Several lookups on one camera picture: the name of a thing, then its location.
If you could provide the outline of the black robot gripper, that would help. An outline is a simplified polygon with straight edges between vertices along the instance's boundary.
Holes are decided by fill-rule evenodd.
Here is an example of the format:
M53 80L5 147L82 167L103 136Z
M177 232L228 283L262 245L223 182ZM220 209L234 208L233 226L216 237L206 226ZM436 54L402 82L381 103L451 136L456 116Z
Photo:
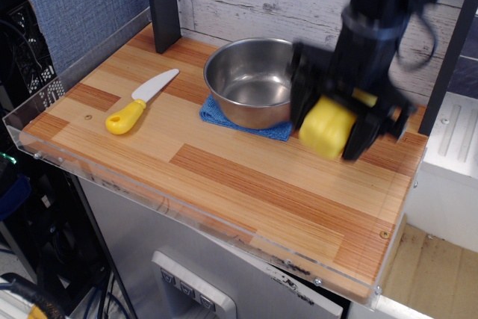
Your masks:
M300 128L322 95L357 115L342 158L357 161L385 134L399 139L415 106L391 82L388 71L407 22L378 27L344 22L334 53L293 43L291 122Z

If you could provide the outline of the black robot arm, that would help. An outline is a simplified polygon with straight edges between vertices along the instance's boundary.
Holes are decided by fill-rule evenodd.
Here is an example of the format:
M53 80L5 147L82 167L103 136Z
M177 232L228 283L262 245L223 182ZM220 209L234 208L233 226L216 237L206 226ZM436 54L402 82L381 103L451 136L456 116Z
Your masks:
M291 122L324 158L356 161L376 139L400 138L416 106L389 69L412 16L437 0L350 0L332 51L295 42Z

